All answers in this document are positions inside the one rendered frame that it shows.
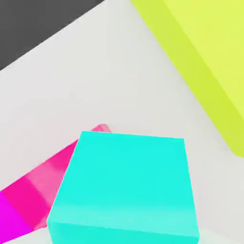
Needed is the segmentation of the large magenta box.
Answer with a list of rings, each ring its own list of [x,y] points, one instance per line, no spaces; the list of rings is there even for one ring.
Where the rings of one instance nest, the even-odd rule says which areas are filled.
[[[0,244],[33,231],[0,192]]]

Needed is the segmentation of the large pink box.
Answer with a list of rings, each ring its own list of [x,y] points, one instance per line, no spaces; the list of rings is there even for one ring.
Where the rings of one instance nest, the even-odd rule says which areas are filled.
[[[33,231],[47,226],[47,218],[69,165],[76,142],[0,192]]]

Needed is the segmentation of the large yellow box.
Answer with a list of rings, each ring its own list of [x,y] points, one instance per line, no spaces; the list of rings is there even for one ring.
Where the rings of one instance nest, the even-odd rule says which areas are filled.
[[[244,157],[244,0],[131,0],[231,151]]]

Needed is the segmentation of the small cyan cube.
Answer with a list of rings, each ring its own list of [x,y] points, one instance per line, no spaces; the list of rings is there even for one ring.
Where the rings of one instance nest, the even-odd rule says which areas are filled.
[[[198,244],[184,140],[82,132],[47,224],[52,244]]]

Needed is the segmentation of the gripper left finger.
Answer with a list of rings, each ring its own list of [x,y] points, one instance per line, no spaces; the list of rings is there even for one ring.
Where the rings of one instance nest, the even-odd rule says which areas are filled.
[[[40,228],[3,244],[53,244],[48,227]]]

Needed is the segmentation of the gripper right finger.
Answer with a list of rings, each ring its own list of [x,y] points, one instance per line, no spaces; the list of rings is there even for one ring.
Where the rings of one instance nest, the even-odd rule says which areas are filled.
[[[198,244],[242,244],[230,238],[215,234],[205,229],[200,230],[200,240]]]

